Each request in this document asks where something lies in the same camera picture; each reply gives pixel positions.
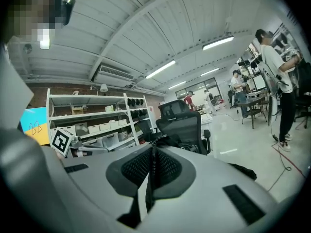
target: ceiling light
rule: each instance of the ceiling light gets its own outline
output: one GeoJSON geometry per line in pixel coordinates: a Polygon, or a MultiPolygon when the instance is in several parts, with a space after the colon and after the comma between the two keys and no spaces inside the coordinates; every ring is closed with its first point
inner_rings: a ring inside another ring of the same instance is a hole
{"type": "Polygon", "coordinates": [[[40,41],[41,49],[50,49],[50,39],[40,41]]]}
{"type": "Polygon", "coordinates": [[[152,74],[148,75],[146,77],[146,79],[149,79],[153,76],[155,76],[156,74],[158,74],[159,72],[163,71],[164,69],[170,67],[171,65],[174,65],[176,62],[175,60],[172,60],[171,62],[168,62],[166,65],[164,65],[163,67],[160,67],[157,71],[153,72],[152,74]]]}
{"type": "Polygon", "coordinates": [[[211,72],[217,71],[217,70],[219,70],[219,68],[215,68],[215,69],[214,69],[214,70],[212,70],[212,71],[209,71],[209,72],[203,73],[203,74],[201,74],[201,76],[200,76],[200,77],[202,77],[203,75],[209,74],[209,73],[211,73],[211,72]]]}
{"type": "Polygon", "coordinates": [[[186,81],[183,81],[182,83],[178,83],[178,84],[176,84],[176,85],[173,85],[172,87],[169,88],[169,90],[172,89],[172,88],[174,88],[174,87],[176,87],[176,86],[179,86],[179,85],[181,85],[181,84],[184,84],[185,82],[186,82],[186,81]]]}
{"type": "Polygon", "coordinates": [[[214,46],[218,46],[218,45],[220,45],[222,43],[226,43],[226,42],[232,41],[233,38],[234,38],[233,36],[229,36],[227,38],[224,38],[224,39],[212,42],[212,43],[208,43],[208,44],[203,46],[203,50],[210,49],[210,48],[212,48],[214,46]]]}

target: chair headrest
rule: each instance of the chair headrest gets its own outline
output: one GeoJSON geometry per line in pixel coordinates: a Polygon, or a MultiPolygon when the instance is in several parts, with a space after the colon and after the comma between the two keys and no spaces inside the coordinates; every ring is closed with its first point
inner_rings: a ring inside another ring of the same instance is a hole
{"type": "Polygon", "coordinates": [[[187,104],[182,100],[174,100],[158,107],[161,112],[161,118],[171,119],[175,115],[190,111],[187,104]]]}

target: storage box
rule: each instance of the storage box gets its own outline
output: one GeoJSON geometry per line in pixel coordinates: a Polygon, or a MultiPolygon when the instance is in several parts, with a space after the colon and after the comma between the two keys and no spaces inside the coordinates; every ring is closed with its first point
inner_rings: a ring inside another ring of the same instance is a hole
{"type": "Polygon", "coordinates": [[[109,122],[109,124],[111,129],[116,129],[119,126],[118,122],[109,122]]]}
{"type": "Polygon", "coordinates": [[[75,130],[76,130],[76,135],[82,136],[88,134],[88,128],[87,128],[87,123],[82,122],[82,123],[77,123],[74,125],[75,130]]]}
{"type": "Polygon", "coordinates": [[[102,140],[100,138],[85,142],[85,146],[88,147],[88,145],[91,145],[93,147],[100,147],[100,148],[103,147],[103,143],[102,143],[102,140]]]}
{"type": "Polygon", "coordinates": [[[120,142],[125,141],[128,138],[128,134],[125,132],[118,133],[118,139],[120,142]]]}
{"type": "Polygon", "coordinates": [[[71,108],[71,113],[73,115],[80,115],[83,114],[83,108],[82,107],[72,107],[71,108]]]}
{"type": "Polygon", "coordinates": [[[125,125],[126,124],[126,119],[118,121],[119,126],[125,125]]]}
{"type": "Polygon", "coordinates": [[[102,123],[99,125],[100,131],[105,131],[110,129],[110,123],[102,123]]]}
{"type": "Polygon", "coordinates": [[[110,148],[113,145],[119,143],[118,133],[112,133],[102,137],[102,143],[104,148],[110,148]]]}
{"type": "Polygon", "coordinates": [[[120,147],[115,148],[114,152],[125,150],[125,149],[128,149],[128,148],[134,147],[134,146],[136,146],[135,142],[126,143],[126,144],[124,144],[124,145],[122,145],[120,147]]]}
{"type": "Polygon", "coordinates": [[[88,126],[88,132],[91,133],[96,133],[99,132],[99,125],[94,125],[94,126],[88,126]]]}
{"type": "Polygon", "coordinates": [[[68,126],[68,127],[61,127],[61,128],[72,133],[73,135],[76,135],[76,129],[74,125],[68,126]]]}

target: person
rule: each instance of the person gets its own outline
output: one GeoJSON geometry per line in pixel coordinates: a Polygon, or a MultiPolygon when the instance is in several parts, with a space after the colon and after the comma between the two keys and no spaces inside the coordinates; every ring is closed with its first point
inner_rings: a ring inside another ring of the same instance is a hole
{"type": "Polygon", "coordinates": [[[61,24],[67,25],[75,0],[71,0],[70,3],[63,0],[2,0],[1,2],[0,98],[5,103],[0,106],[0,129],[21,130],[19,120],[33,93],[13,67],[7,45],[13,37],[27,41],[44,39],[43,35],[46,32],[60,29],[61,24]]]}
{"type": "Polygon", "coordinates": [[[215,116],[216,115],[216,109],[210,100],[210,94],[211,93],[209,93],[207,90],[205,90],[204,93],[206,94],[206,99],[205,99],[206,105],[208,105],[212,109],[212,115],[215,116]]]}
{"type": "Polygon", "coordinates": [[[270,46],[272,35],[262,29],[256,31],[255,37],[261,46],[262,61],[271,69],[273,73],[277,73],[281,77],[281,82],[277,82],[278,94],[280,97],[280,105],[282,109],[280,134],[278,145],[281,149],[290,149],[288,141],[292,140],[289,131],[293,125],[295,118],[295,100],[293,85],[286,71],[292,69],[300,62],[300,56],[295,55],[291,60],[284,62],[281,56],[270,46]]]}
{"type": "Polygon", "coordinates": [[[184,102],[190,106],[190,111],[196,110],[196,106],[193,104],[191,99],[193,95],[193,91],[189,91],[188,95],[184,98],[184,102]]]}
{"type": "MultiPolygon", "coordinates": [[[[231,85],[236,89],[235,92],[235,96],[237,98],[237,100],[241,103],[245,103],[246,102],[246,96],[245,93],[243,92],[243,85],[239,83],[239,81],[237,80],[237,77],[239,76],[239,73],[237,70],[233,71],[233,77],[231,79],[231,85]]],[[[243,107],[241,106],[241,112],[242,112],[242,117],[247,118],[248,114],[247,114],[247,107],[243,107]]]]}

